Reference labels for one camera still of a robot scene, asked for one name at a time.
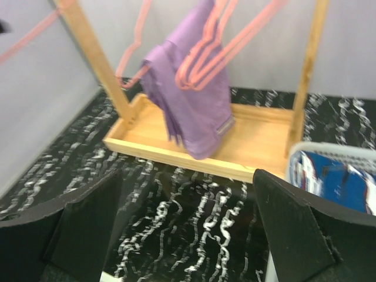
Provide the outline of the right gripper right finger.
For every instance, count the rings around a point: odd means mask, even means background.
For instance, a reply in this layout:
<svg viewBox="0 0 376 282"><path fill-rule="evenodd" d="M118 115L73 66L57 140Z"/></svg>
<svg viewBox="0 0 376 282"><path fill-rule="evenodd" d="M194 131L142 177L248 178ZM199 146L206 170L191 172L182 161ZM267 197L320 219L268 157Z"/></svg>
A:
<svg viewBox="0 0 376 282"><path fill-rule="evenodd" d="M253 186L279 281L375 281L375 216L262 169Z"/></svg>

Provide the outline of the blue patterned trousers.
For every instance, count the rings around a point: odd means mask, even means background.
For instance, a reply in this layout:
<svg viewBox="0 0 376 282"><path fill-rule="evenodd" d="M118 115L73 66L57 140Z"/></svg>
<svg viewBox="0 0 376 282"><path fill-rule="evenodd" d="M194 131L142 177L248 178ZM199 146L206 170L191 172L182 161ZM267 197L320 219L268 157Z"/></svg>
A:
<svg viewBox="0 0 376 282"><path fill-rule="evenodd" d="M299 150L290 157L288 176L295 187L375 215L375 174L317 153Z"/></svg>

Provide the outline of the pink wire hanger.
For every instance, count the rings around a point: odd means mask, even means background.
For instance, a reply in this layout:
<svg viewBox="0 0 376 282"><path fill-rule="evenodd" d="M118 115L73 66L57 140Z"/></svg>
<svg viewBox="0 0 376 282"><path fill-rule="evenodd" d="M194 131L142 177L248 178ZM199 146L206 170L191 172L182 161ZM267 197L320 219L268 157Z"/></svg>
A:
<svg viewBox="0 0 376 282"><path fill-rule="evenodd" d="M52 25L63 14L64 10L63 7L57 6L53 12L43 18L43 20L27 32L19 41L15 42L10 48L1 54L1 63L4 63L11 56L16 54L17 51L25 47L30 41L42 33L47 27Z"/></svg>

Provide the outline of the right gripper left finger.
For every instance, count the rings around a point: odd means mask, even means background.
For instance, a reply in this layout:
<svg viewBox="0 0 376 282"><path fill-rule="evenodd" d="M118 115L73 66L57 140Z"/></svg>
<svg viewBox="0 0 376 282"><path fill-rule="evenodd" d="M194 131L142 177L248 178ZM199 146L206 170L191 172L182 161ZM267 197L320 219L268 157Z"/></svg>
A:
<svg viewBox="0 0 376 282"><path fill-rule="evenodd" d="M1 217L1 281L99 281L122 189L97 181Z"/></svg>

